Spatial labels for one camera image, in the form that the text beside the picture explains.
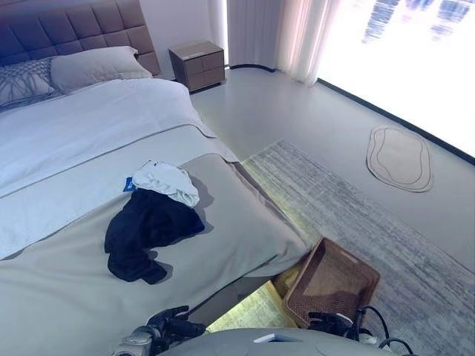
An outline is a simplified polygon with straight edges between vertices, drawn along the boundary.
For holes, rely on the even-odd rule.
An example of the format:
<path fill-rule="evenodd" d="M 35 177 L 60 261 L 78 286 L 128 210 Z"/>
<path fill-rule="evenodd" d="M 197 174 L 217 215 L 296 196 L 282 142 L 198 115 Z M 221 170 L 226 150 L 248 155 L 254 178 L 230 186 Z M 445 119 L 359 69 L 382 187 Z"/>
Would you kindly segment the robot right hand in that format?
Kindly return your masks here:
<path fill-rule="evenodd" d="M 341 313 L 329 314 L 312 311 L 308 315 L 308 329 L 345 337 L 350 340 L 359 340 L 353 321 Z"/>

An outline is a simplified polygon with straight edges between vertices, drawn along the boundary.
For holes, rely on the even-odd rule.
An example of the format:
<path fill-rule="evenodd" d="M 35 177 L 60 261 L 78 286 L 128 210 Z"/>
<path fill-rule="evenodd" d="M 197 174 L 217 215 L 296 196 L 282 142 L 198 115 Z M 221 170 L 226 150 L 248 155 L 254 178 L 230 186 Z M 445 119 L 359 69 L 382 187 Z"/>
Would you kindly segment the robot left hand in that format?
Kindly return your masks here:
<path fill-rule="evenodd" d="M 150 317 L 146 326 L 154 330 L 151 348 L 156 354 L 168 350 L 173 343 L 199 337 L 206 330 L 204 324 L 189 321 L 189 306 L 161 311 Z"/>

